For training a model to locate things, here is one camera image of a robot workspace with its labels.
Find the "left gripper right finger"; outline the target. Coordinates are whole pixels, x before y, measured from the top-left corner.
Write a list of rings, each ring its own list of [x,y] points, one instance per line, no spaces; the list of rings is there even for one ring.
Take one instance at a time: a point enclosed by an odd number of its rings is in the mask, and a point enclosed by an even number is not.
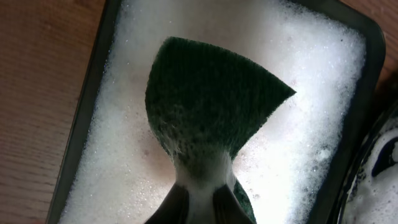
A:
[[[213,208],[217,224],[252,224],[227,185],[214,192]]]

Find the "green yellow sponge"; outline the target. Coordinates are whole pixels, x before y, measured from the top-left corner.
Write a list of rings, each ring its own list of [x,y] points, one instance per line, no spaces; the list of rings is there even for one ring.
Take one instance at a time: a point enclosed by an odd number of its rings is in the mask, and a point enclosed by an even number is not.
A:
[[[227,185],[252,223],[233,161],[295,91],[265,68],[215,45],[167,38],[152,64],[145,104],[151,131],[188,190],[186,223],[216,223],[213,194]]]

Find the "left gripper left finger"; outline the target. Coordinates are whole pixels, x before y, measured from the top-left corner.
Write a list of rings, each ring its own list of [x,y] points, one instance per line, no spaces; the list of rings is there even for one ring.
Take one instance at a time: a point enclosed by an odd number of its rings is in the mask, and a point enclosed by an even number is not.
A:
[[[178,184],[173,184],[163,202],[145,224],[185,224],[188,211],[188,190]]]

